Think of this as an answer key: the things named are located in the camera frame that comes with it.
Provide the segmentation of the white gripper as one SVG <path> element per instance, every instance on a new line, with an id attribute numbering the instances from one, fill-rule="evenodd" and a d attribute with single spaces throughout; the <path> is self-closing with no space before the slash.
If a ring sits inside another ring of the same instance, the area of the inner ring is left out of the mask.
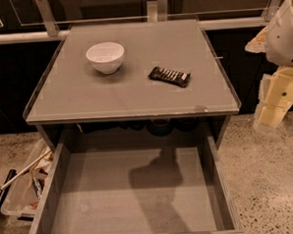
<path id="1" fill-rule="evenodd" d="M 253 123 L 256 130 L 277 128 L 293 106 L 293 0 L 284 0 L 268 26 L 244 49 L 253 53 L 266 51 L 268 61 L 282 66 L 272 75 L 263 75 Z"/>

